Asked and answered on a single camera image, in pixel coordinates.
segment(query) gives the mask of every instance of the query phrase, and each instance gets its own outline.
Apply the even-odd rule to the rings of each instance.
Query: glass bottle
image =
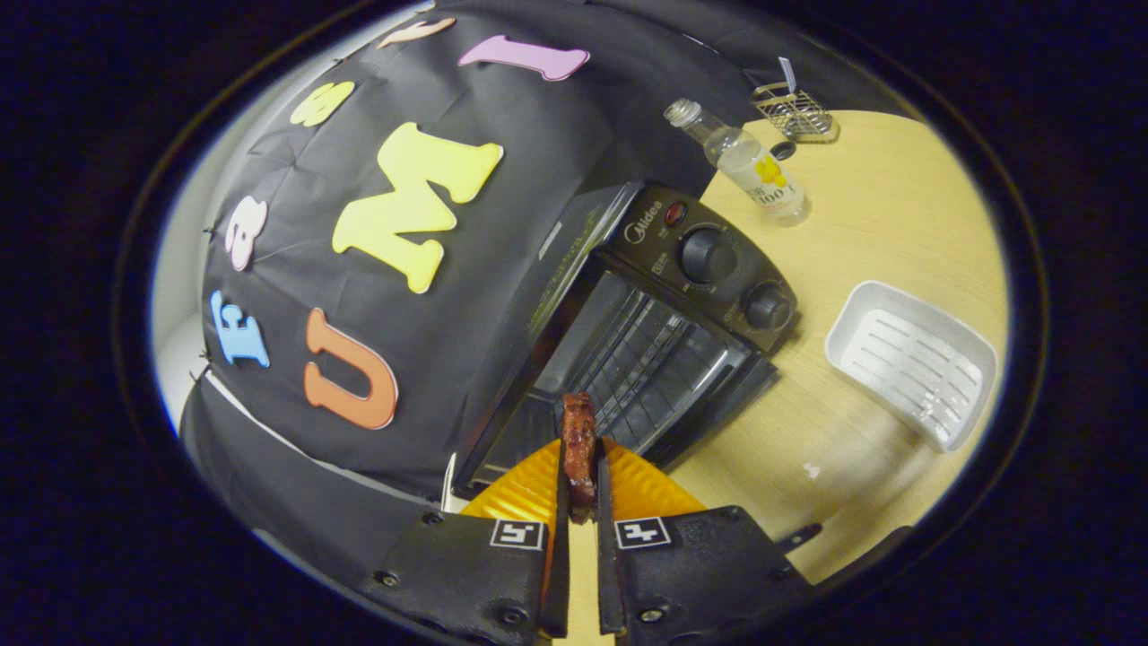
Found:
[[[752,134],[726,125],[689,99],[670,103],[664,116],[701,143],[709,163],[748,193],[773,223],[793,226],[809,216],[805,189]]]

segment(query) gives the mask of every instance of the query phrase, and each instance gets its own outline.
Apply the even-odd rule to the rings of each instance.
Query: white plastic tray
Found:
[[[853,288],[825,357],[941,451],[969,438],[996,379],[996,351],[984,337],[877,280]]]

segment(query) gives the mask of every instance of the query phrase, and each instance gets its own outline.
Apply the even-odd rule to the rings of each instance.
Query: bottle cap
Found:
[[[662,112],[669,124],[674,127],[682,127],[683,125],[690,123],[691,120],[698,118],[701,114],[701,106],[697,101],[691,101],[689,99],[678,99],[666,108]]]

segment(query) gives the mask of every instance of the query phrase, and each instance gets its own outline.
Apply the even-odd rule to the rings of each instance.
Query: foam letter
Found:
[[[401,29],[394,33],[388,33],[382,42],[374,46],[375,49],[382,49],[391,42],[406,42],[410,40],[418,40],[419,38],[426,38],[439,33],[440,31],[447,29],[448,26],[455,24],[455,18],[443,18],[430,26],[426,26],[426,21],[419,21],[406,29]]]
[[[347,204],[335,223],[331,246],[338,252],[357,247],[406,274],[412,291],[426,291],[442,260],[442,244],[437,240],[416,244],[398,233],[453,228],[455,213],[427,181],[445,186],[455,202],[468,202],[502,155],[497,143],[467,146],[424,134],[411,122],[400,125],[378,155],[379,168],[395,189]]]
[[[235,271],[242,271],[247,266],[251,250],[255,249],[255,236],[263,231],[266,221],[267,202],[256,202],[250,195],[240,200],[231,213],[223,244],[231,251],[231,265]]]
[[[546,80],[563,80],[589,60],[590,53],[585,49],[551,49],[541,45],[511,42],[505,36],[498,34],[475,45],[458,60],[458,64],[504,63],[542,72],[542,78]]]
[[[355,89],[355,84],[350,80],[339,85],[325,83],[316,87],[315,92],[303,99],[302,103],[295,106],[295,110],[290,114],[290,122],[296,125],[302,123],[305,127],[319,125],[327,120],[335,108],[351,95],[352,89]]]
[[[311,406],[321,406],[364,429],[381,429],[395,419],[398,382],[390,366],[373,350],[327,325],[323,310],[315,308],[307,318],[307,348],[312,353],[329,352],[366,375],[371,392],[354,396],[323,376],[315,363],[303,369],[303,392]]]
[[[243,311],[238,305],[223,304],[223,293],[216,289],[211,294],[211,316],[216,320],[216,333],[219,335],[219,347],[227,364],[235,364],[236,358],[254,359],[259,366],[271,366],[267,350],[263,348],[263,336],[259,334],[258,321],[248,316],[242,326]]]

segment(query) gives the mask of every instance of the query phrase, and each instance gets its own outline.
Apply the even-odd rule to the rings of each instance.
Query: midea logo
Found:
[[[636,244],[642,240],[645,240],[645,229],[650,226],[650,223],[653,221],[654,216],[658,215],[658,210],[660,209],[661,202],[656,201],[653,205],[650,207],[650,210],[645,211],[642,219],[627,224],[626,228],[622,229],[622,236],[626,238],[626,241],[631,244]]]

